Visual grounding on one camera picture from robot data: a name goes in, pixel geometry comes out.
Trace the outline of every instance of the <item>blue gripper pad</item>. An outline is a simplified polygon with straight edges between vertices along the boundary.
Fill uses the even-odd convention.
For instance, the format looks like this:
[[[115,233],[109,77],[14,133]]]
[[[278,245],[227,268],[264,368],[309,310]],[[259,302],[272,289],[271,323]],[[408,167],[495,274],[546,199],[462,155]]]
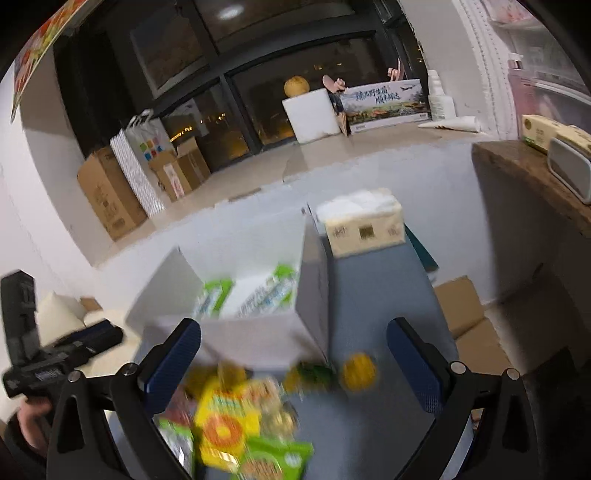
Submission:
[[[443,399],[439,379],[396,319],[388,324],[386,340],[423,410],[434,415],[440,414]]]
[[[148,415],[164,411],[201,346],[201,327],[192,320],[145,386],[144,410]]]

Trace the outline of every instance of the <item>gray table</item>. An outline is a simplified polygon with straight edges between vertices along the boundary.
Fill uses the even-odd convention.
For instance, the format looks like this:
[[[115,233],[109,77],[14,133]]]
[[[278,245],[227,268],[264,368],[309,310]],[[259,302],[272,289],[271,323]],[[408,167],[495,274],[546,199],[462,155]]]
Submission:
[[[329,282],[330,359],[341,364],[352,353],[367,352],[377,361],[379,380],[361,394],[338,391],[291,399],[300,419],[297,437],[312,442],[315,449],[306,480],[392,480],[427,433],[433,416],[421,409],[390,354],[386,326],[397,316],[406,317],[448,361],[457,359],[456,345],[409,242],[329,259]],[[126,446],[121,448],[130,473],[144,478]],[[214,469],[206,475],[207,480],[227,477]]]

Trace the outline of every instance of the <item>human hand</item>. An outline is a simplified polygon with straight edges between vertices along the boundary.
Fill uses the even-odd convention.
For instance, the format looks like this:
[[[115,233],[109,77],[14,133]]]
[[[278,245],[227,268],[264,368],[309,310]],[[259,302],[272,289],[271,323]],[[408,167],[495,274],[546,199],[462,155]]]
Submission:
[[[23,438],[34,451],[43,457],[47,456],[47,439],[43,435],[38,421],[52,408],[48,398],[30,397],[21,403],[17,412],[17,420]]]

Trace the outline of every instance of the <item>silver screw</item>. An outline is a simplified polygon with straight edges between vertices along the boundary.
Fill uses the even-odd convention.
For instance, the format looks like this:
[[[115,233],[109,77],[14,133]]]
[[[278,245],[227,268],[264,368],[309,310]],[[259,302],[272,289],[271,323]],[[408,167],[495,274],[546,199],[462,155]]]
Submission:
[[[82,374],[80,373],[79,370],[74,370],[73,372],[70,372],[70,374],[68,375],[68,382],[71,382],[71,383],[78,382],[78,380],[80,379],[81,376],[82,376]]]
[[[130,362],[130,363],[128,363],[128,364],[125,364],[125,365],[122,367],[122,369],[123,369],[123,374],[124,374],[126,377],[128,377],[128,376],[130,376],[130,375],[133,375],[134,373],[136,373],[136,372],[137,372],[137,370],[138,370],[138,365],[137,365],[137,364],[135,364],[135,363],[133,363],[133,362]]]
[[[466,373],[466,365],[464,365],[462,362],[453,362],[450,368],[452,369],[452,372],[458,375]]]
[[[515,369],[515,368],[508,368],[507,369],[507,377],[509,377],[512,380],[519,380],[519,377],[521,375],[519,374],[519,372]]]

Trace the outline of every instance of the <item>white tube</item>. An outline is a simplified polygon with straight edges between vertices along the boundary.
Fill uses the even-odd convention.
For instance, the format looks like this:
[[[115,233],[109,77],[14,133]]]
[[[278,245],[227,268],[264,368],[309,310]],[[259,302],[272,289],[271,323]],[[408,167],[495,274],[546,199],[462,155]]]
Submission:
[[[448,130],[460,130],[462,132],[480,131],[480,122],[475,116],[458,116],[456,118],[449,118],[447,120],[439,120],[437,122],[425,122],[418,126],[419,128],[444,128]]]

